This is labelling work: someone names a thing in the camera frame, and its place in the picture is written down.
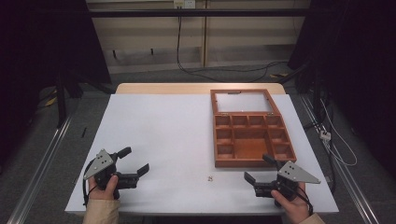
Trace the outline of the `person's left hand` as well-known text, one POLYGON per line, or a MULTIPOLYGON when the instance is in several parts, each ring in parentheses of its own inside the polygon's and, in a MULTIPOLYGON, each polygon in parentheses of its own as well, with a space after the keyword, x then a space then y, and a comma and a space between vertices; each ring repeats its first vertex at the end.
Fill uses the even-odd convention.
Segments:
POLYGON ((116 175, 110 177, 105 189, 97 187, 94 177, 89 178, 89 198, 91 200, 114 200, 114 190, 118 184, 119 178, 116 175))

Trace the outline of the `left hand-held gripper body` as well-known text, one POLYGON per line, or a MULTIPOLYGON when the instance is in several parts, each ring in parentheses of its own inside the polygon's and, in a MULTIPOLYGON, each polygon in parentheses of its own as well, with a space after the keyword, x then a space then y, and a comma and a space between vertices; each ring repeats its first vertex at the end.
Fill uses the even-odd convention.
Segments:
POLYGON ((135 189, 139 177, 137 174, 122 174, 117 171, 116 162, 118 160, 118 152, 108 153, 104 148, 101 149, 91 160, 83 173, 83 197, 85 200, 89 199, 89 192, 86 188, 86 181, 90 177, 94 177, 97 187, 105 189, 110 177, 116 175, 119 178, 116 189, 114 190, 114 199, 120 197, 120 189, 135 189))

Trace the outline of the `brown wooden compartment box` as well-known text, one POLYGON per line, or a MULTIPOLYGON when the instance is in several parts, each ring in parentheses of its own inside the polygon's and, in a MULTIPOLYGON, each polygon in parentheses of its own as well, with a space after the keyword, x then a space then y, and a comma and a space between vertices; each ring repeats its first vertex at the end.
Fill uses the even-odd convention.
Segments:
POLYGON ((213 140, 217 168, 270 167, 296 161, 287 126, 270 92, 212 90, 213 140))

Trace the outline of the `aluminium floor rail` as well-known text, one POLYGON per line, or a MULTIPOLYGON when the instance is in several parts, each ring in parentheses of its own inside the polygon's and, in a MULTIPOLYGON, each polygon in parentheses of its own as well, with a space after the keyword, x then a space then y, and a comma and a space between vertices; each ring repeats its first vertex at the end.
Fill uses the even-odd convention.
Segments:
POLYGON ((44 178, 54 160, 54 157, 64 140, 64 136, 68 131, 73 116, 67 116, 62 124, 56 129, 49 146, 47 147, 43 158, 36 168, 33 177, 28 182, 23 194, 19 198, 7 224, 24 224, 31 207, 41 189, 44 178))
MULTIPOLYGON (((319 119, 314 115, 314 107, 313 104, 310 102, 308 96, 299 96, 302 104, 304 105, 304 109, 310 118, 311 122, 313 122, 313 127, 317 131, 318 135, 320 131, 328 131, 325 126, 319 122, 319 119)), ((331 140, 324 140, 322 137, 318 137, 320 143, 324 146, 326 153, 331 155, 333 159, 332 167, 335 168, 337 173, 339 174, 342 182, 346 186, 346 191, 350 195, 353 203, 355 204, 358 212, 360 213, 363 222, 365 224, 379 224, 379 220, 375 215, 375 212, 368 202, 367 198, 361 191, 358 183, 356 182, 355 178, 353 177, 352 173, 350 173, 348 168, 352 167, 353 165, 357 165, 357 157, 356 154, 352 151, 352 154, 355 155, 355 162, 348 163, 344 161, 340 152, 337 150, 337 147, 331 140)))

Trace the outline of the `person's right hand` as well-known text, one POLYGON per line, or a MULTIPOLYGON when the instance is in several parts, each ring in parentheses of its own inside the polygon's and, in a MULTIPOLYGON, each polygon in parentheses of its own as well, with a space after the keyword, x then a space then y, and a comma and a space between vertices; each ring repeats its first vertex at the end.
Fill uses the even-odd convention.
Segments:
POLYGON ((272 190, 271 195, 283 207, 291 224, 300 224, 310 217, 309 206, 303 199, 296 197, 289 201, 277 190, 272 190))

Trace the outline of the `black metal stand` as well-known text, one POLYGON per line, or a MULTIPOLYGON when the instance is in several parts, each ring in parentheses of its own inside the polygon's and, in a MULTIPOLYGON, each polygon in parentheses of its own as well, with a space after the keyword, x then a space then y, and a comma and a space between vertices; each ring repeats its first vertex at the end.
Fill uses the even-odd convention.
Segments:
POLYGON ((72 98, 80 98, 82 89, 78 85, 78 77, 71 70, 60 71, 56 77, 56 91, 58 101, 58 128, 61 128, 67 118, 65 94, 72 98))

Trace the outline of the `white wall socket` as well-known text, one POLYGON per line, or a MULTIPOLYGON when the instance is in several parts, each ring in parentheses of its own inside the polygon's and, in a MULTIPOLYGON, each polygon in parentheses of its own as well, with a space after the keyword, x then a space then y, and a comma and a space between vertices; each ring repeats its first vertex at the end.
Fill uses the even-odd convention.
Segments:
POLYGON ((173 0, 174 8, 176 9, 195 9, 195 0, 173 0))

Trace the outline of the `dark curtain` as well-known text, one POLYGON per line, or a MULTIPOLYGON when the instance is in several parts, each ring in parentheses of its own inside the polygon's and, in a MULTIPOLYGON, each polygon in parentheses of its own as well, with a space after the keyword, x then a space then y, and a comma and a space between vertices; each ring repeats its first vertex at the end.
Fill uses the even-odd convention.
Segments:
POLYGON ((25 136, 42 89, 63 77, 77 96, 79 82, 111 81, 87 1, 0 0, 0 167, 25 136))
POLYGON ((396 0, 310 0, 289 67, 319 74, 372 155, 396 179, 396 0))

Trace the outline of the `black horizontal metal bar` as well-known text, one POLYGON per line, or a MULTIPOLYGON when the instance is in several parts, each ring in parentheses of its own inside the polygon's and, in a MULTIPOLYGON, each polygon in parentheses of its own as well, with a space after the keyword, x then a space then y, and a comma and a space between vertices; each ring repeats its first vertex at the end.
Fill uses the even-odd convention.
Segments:
POLYGON ((310 9, 137 9, 90 10, 93 18, 127 17, 294 17, 313 14, 310 9))

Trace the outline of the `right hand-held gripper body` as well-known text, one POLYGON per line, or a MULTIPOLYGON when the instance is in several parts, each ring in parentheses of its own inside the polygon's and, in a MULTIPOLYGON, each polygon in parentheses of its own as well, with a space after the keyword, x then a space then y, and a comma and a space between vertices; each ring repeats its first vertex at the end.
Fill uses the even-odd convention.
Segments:
POLYGON ((271 183, 256 181, 253 189, 257 197, 272 198, 271 191, 277 190, 289 201, 293 201, 296 197, 299 197, 311 206, 306 193, 304 191, 302 193, 299 192, 301 189, 299 187, 300 183, 319 184, 320 180, 294 162, 287 161, 277 170, 276 180, 271 183))

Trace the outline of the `white table sheet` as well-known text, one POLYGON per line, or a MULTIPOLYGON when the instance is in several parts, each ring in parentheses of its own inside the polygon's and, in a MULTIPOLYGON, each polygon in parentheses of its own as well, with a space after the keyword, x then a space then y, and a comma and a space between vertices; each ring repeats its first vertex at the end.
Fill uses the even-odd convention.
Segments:
POLYGON ((135 189, 120 193, 120 212, 141 216, 280 215, 270 198, 258 198, 245 169, 214 165, 211 100, 207 94, 111 96, 87 156, 101 150, 132 152, 117 162, 133 173, 149 164, 135 189))

